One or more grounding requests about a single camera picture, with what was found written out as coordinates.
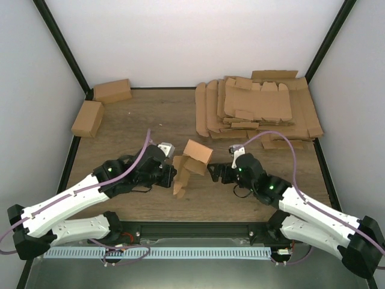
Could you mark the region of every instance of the black frame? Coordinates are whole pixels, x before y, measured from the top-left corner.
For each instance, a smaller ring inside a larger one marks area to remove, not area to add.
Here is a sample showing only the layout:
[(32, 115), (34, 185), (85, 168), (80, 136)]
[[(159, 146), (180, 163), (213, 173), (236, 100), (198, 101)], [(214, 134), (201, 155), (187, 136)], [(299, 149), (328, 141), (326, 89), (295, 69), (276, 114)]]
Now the black frame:
[[(84, 78), (83, 73), (80, 70), (65, 38), (63, 37), (53, 15), (51, 14), (49, 7), (47, 6), (45, 0), (33, 0), (36, 8), (40, 12), (44, 22), (46, 23), (48, 29), (50, 30), (52, 36), (54, 37), (58, 47), (63, 53), (65, 59), (67, 60), (73, 74), (78, 80), (80, 86), (82, 87), (85, 93), (85, 100), (92, 100), (93, 90), (88, 85), (86, 79)], [(328, 33), (321, 46), (316, 53), (312, 64), (309, 67), (309, 70), (306, 72), (307, 82), (311, 82), (314, 74), (316, 73), (318, 67), (320, 66), (322, 60), (324, 59), (327, 51), (332, 45), (334, 39), (336, 38), (340, 28), (342, 27), (345, 19), (348, 17), (351, 9), (353, 8), (356, 0), (345, 0), (342, 4), (335, 20), (333, 21)], [(161, 89), (195, 89), (195, 87), (167, 87)], [(73, 162), (76, 157), (76, 152), (80, 144), (80, 137), (74, 137), (72, 144), (69, 150), (66, 164), (64, 166), (63, 174), (60, 179), (60, 184), (58, 187), (57, 193), (64, 191), (67, 187)], [(318, 139), (314, 141), (314, 147), (321, 168), (322, 176), (326, 185), (327, 192), (329, 194), (331, 206), (341, 211), (341, 206), (337, 198), (336, 190), (334, 189), (333, 182), (331, 180), (330, 172), (328, 170), (324, 154), (322, 153), (321, 145)], [(279, 246), (280, 242), (272, 243), (265, 238), (263, 230), (265, 228), (265, 223), (250, 223), (250, 222), (124, 222), (124, 227), (127, 227), (128, 230), (138, 230), (141, 232), (141, 237), (153, 237), (153, 238), (162, 238), (162, 237), (247, 237), (249, 238), (249, 232), (254, 230), (255, 232), (260, 232), (260, 238), (256, 240), (257, 243), (265, 243), (267, 246)], [(24, 289), (26, 282), (28, 280), (29, 272), (32, 267), (32, 260), (26, 262), (24, 270), (21, 274), (17, 289)], [(368, 280), (368, 285), (370, 289), (376, 289), (377, 285), (374, 281), (374, 278)]]

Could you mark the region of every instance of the white wall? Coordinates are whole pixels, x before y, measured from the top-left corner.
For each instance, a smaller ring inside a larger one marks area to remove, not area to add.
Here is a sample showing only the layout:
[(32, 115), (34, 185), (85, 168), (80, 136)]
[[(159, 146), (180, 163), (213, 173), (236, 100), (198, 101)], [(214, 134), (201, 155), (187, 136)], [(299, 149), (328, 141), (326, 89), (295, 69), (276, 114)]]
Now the white wall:
[[(32, 1), (0, 5), (0, 234), (7, 208), (53, 196), (84, 99)], [(1, 244), (13, 250), (12, 237)], [(0, 255), (1, 288), (16, 288), (24, 261)]]
[(90, 85), (306, 73), (343, 0), (47, 0)]
[[(357, 1), (310, 83), (321, 139), (344, 211), (375, 218), (385, 234), (384, 1)], [(385, 273), (376, 272), (379, 288)]]

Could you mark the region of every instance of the gray floor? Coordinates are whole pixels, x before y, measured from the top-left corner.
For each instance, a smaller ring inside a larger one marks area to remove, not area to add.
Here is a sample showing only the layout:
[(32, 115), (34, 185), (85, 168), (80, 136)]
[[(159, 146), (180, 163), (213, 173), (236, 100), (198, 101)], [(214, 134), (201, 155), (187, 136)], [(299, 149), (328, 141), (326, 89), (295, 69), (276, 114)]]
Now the gray floor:
[[(296, 246), (293, 259), (306, 253)], [(315, 250), (305, 262), (276, 267), (270, 261), (143, 260), (107, 267), (98, 259), (44, 259), (35, 262), (27, 289), (54, 288), (367, 288), (335, 257)]]

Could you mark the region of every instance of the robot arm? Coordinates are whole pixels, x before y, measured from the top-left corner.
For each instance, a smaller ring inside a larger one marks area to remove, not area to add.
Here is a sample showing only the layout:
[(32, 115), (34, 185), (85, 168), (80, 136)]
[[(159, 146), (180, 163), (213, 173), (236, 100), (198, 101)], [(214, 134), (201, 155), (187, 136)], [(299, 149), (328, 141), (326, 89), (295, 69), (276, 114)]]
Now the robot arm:
[(229, 152), (233, 156), (232, 163), (208, 165), (212, 180), (217, 182), (220, 177), (223, 184), (235, 183), (249, 189), (263, 204), (278, 209), (269, 220), (272, 236), (282, 234), (287, 239), (318, 247), (341, 259), (345, 267), (356, 275), (366, 279), (373, 276), (382, 258), (381, 252), (351, 228), (308, 203), (365, 232), (378, 244), (384, 244), (375, 220), (368, 216), (360, 220), (338, 212), (300, 192), (303, 201), (289, 182), (267, 174), (260, 162), (252, 154), (247, 154), (244, 148), (238, 149), (234, 145)]
[(176, 169), (166, 164), (165, 160), (172, 157), (173, 152), (172, 144), (151, 144), (134, 170), (117, 182), (76, 192), (121, 175), (137, 159), (139, 153), (104, 162), (78, 184), (40, 204), (26, 208), (20, 205), (10, 207), (8, 218), (11, 225), (28, 218), (14, 229), (13, 240), (19, 257), (31, 259), (43, 254), (51, 246), (86, 238), (108, 241), (116, 239), (122, 226), (113, 212), (105, 212), (90, 219), (67, 219), (94, 204), (129, 193), (137, 186), (152, 188), (152, 185), (158, 185), (169, 188)]

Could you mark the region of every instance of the wood surface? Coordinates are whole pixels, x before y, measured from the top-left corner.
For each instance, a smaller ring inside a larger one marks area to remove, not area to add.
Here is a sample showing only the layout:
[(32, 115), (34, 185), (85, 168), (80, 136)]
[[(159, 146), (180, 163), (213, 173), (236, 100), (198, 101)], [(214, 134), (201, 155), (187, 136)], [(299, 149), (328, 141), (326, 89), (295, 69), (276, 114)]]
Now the wood surface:
[[(136, 154), (143, 146), (147, 128), (154, 142), (172, 143), (181, 155), (188, 139), (214, 150), (212, 163), (229, 162), (228, 147), (247, 139), (213, 140), (196, 133), (194, 90), (133, 90), (133, 98), (105, 105), (105, 114), (96, 138), (82, 138), (68, 187), (81, 181), (106, 160)], [(264, 150), (260, 141), (246, 147), (270, 174), (291, 181), (293, 160), (289, 149)], [(314, 199), (330, 206), (328, 194), (313, 145), (297, 149), (297, 183)], [(92, 217), (115, 211), (121, 220), (137, 221), (267, 221), (275, 209), (252, 196), (236, 197), (233, 184), (223, 185), (205, 176), (191, 175), (182, 199), (172, 188), (154, 186), (149, 193), (122, 194), (78, 213), (75, 218)], [(247, 193), (237, 190), (239, 195)]]

